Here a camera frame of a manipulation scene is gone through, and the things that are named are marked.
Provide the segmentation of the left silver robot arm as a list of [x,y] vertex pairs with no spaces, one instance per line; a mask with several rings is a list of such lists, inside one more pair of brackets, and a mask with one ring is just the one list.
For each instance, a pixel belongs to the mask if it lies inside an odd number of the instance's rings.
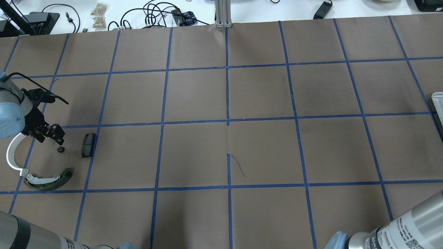
[[[11,77],[19,75],[37,86],[36,89],[19,88]],[[43,143],[46,138],[60,146],[64,144],[65,132],[60,125],[50,125],[38,108],[41,103],[54,103],[57,99],[68,104],[62,97],[52,93],[29,77],[14,72],[0,76],[0,135],[1,138],[18,134],[30,136]]]

